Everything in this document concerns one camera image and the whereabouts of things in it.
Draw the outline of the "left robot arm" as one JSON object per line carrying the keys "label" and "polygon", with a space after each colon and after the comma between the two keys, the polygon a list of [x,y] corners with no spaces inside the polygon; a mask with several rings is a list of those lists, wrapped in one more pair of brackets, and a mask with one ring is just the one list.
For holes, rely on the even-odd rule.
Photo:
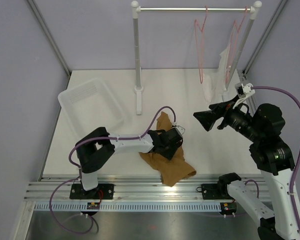
{"label": "left robot arm", "polygon": [[68,160],[78,167],[80,193],[87,199],[98,194],[98,170],[117,154],[159,154],[171,160],[183,144],[185,129],[174,125],[169,130],[147,130],[143,134],[110,134],[105,127],[98,127],[78,141],[70,151]]}

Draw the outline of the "brown tank top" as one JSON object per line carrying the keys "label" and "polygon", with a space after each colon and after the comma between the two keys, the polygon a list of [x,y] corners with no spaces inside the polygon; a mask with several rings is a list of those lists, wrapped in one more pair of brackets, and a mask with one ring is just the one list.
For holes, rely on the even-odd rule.
{"label": "brown tank top", "polygon": [[[169,116],[161,112],[157,119],[156,130],[168,131],[172,128]],[[185,161],[184,150],[178,148],[172,160],[168,160],[157,153],[139,153],[140,157],[154,170],[160,172],[162,183],[173,187],[178,181],[193,177],[197,171]]]}

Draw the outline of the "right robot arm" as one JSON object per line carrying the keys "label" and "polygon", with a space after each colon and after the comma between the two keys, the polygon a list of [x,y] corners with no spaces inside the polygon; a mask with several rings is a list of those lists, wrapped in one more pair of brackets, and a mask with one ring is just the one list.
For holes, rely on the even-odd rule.
{"label": "right robot arm", "polygon": [[300,203],[291,200],[294,193],[290,182],[296,169],[292,151],[281,139],[285,126],[279,107],[264,103],[254,115],[241,111],[242,104],[233,101],[213,104],[209,110],[194,112],[193,116],[206,131],[218,119],[217,129],[231,127],[252,142],[250,156],[267,185],[272,209],[248,190],[236,173],[218,178],[217,193],[222,198],[236,200],[252,218],[261,240],[300,240]]}

